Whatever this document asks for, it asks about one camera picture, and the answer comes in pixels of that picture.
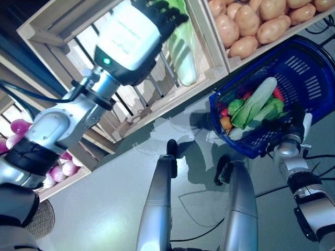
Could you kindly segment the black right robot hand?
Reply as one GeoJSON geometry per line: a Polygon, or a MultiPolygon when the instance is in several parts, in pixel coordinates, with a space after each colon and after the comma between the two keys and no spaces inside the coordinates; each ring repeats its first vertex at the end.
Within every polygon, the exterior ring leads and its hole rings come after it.
{"type": "Polygon", "coordinates": [[[293,134],[298,136],[301,140],[305,138],[305,127],[304,127],[304,119],[305,119],[305,110],[303,106],[299,102],[295,102],[292,104],[291,110],[289,110],[286,114],[281,113],[283,117],[290,115],[290,122],[283,122],[280,118],[275,120],[264,119],[262,121],[262,126],[273,132],[282,132],[285,134],[293,134]]]}

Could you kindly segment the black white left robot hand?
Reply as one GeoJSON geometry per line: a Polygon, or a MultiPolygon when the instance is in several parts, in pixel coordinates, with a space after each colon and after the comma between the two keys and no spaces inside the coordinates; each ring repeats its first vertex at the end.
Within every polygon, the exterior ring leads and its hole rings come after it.
{"type": "Polygon", "coordinates": [[[168,1],[122,1],[100,32],[94,61],[121,85],[136,86],[155,67],[163,43],[187,21],[168,1]]]}

